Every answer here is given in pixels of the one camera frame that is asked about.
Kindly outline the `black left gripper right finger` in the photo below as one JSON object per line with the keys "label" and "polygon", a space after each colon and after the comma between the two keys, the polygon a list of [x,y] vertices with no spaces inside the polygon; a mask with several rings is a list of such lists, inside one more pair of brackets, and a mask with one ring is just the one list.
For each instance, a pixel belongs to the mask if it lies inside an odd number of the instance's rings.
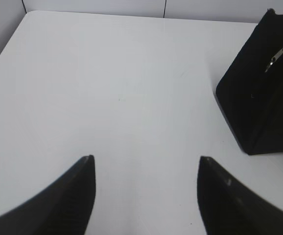
{"label": "black left gripper right finger", "polygon": [[247,188],[212,157],[200,157],[197,202],[209,235],[283,235],[283,211]]}

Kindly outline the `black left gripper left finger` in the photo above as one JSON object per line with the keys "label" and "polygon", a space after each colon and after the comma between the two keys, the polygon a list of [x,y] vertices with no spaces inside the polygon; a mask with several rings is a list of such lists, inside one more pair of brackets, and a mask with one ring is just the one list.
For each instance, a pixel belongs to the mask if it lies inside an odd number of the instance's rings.
{"label": "black left gripper left finger", "polygon": [[43,191],[0,216],[0,235],[83,235],[96,194],[92,155],[80,158]]}

